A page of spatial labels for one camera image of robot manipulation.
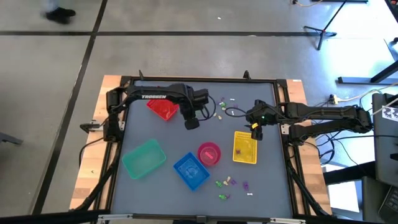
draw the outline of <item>purple toy piece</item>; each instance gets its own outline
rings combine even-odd
[[[243,182],[243,188],[245,191],[249,191],[249,184],[247,181]]]

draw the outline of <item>blue bin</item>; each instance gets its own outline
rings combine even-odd
[[[189,152],[174,164],[174,169],[177,171],[182,180],[188,187],[195,191],[210,177],[210,173],[200,163],[200,161]]]

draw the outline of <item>yellow plastic basket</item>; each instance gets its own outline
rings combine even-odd
[[[248,164],[257,163],[257,141],[251,138],[251,133],[235,131],[232,160]]]

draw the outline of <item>gray floor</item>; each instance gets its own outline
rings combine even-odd
[[[340,5],[302,8],[289,2],[108,0],[99,29],[300,32],[304,25],[323,28]],[[78,13],[69,26],[42,19],[40,0],[0,0],[0,131],[25,141],[21,146],[0,144],[0,216],[29,212],[89,39],[1,36],[1,31],[93,30],[100,0],[62,4]],[[397,35],[398,26],[384,1],[347,4],[330,30],[338,35],[319,52],[315,37],[97,37],[44,212],[68,209],[78,151],[86,141],[78,125],[91,119],[103,75],[136,75],[141,69],[148,75],[241,77],[249,70],[257,78],[303,80],[310,105],[331,93],[345,98],[374,88],[337,85],[335,80],[370,77],[393,62],[383,38]],[[364,99],[365,108],[371,107],[370,98]],[[344,144],[358,163],[374,158],[371,139]],[[333,161],[353,165],[340,146]]]

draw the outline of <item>person's foot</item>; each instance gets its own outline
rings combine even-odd
[[[64,9],[58,7],[56,10],[51,12],[46,12],[45,17],[50,20],[57,22],[59,24],[69,24],[71,16],[75,16],[76,12],[71,9]]]

